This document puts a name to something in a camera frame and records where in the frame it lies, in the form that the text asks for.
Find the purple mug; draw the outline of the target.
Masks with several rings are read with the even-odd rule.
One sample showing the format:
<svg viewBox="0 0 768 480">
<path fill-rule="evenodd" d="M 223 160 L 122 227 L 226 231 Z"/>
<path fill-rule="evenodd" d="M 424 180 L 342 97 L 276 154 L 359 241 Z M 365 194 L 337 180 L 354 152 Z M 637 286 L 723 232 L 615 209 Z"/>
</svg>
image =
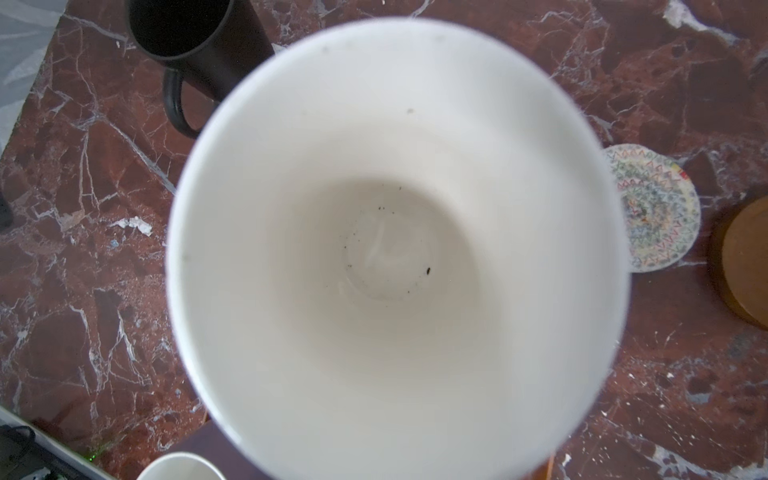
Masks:
<svg viewBox="0 0 768 480">
<path fill-rule="evenodd" d="M 138 480 L 153 479 L 268 480 L 269 476 L 243 456 L 215 422 L 209 421 L 138 476 Z"/>
</svg>

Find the orange plastic tray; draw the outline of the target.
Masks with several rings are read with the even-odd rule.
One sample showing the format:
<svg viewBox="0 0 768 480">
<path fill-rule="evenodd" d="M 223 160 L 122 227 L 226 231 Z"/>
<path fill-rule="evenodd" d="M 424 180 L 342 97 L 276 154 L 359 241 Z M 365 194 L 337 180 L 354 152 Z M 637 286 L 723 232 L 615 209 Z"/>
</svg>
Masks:
<svg viewBox="0 0 768 480">
<path fill-rule="evenodd" d="M 552 455 L 547 462 L 537 470 L 538 480 L 550 480 L 552 477 L 555 456 Z"/>
</svg>

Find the large round wooden coaster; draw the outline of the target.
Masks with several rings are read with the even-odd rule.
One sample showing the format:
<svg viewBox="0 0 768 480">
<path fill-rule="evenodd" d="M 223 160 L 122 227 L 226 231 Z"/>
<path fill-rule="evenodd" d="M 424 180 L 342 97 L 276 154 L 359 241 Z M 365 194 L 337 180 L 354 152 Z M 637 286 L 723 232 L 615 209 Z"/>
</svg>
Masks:
<svg viewBox="0 0 768 480">
<path fill-rule="evenodd" d="M 727 210 L 708 249 L 710 277 L 721 299 L 742 320 L 767 328 L 767 198 Z"/>
</svg>

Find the black mug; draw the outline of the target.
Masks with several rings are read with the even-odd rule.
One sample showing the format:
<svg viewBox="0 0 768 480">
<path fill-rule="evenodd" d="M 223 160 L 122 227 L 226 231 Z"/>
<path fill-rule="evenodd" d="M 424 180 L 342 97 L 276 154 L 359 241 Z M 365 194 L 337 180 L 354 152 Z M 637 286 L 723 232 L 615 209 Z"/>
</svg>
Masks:
<svg viewBox="0 0 768 480">
<path fill-rule="evenodd" d="M 189 84 L 221 102 L 275 55 L 254 7 L 245 0 L 132 0 L 124 3 L 127 28 L 137 47 L 165 68 L 163 104 L 181 134 L 201 133 L 188 123 L 182 91 Z"/>
</svg>

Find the light blue mug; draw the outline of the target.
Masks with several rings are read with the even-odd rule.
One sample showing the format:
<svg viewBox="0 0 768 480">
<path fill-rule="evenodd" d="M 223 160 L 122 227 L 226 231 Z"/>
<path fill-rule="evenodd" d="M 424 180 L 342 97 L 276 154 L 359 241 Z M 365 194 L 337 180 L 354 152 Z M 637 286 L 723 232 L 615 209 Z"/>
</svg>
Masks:
<svg viewBox="0 0 768 480">
<path fill-rule="evenodd" d="M 176 344 L 275 479 L 517 479 L 595 402 L 631 277 L 571 98 L 445 21 L 289 46 L 208 121 L 168 227 Z"/>
</svg>

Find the woven round coaster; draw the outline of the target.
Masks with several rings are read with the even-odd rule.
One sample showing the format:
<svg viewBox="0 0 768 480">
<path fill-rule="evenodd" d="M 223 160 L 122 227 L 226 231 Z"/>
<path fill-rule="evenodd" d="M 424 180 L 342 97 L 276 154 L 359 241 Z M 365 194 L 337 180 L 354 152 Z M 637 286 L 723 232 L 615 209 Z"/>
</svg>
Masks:
<svg viewBox="0 0 768 480">
<path fill-rule="evenodd" d="M 691 178 L 669 157 L 642 145 L 613 145 L 603 154 L 621 195 L 630 271 L 654 272 L 681 260 L 701 227 Z"/>
</svg>

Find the aluminium front rail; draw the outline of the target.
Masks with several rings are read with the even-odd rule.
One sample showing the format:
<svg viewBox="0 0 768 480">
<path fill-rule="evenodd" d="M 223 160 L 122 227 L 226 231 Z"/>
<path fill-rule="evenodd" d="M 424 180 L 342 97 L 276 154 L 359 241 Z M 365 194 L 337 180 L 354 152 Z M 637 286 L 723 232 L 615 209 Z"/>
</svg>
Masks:
<svg viewBox="0 0 768 480">
<path fill-rule="evenodd" d="M 1 478 L 114 480 L 5 408 L 1 408 Z"/>
</svg>

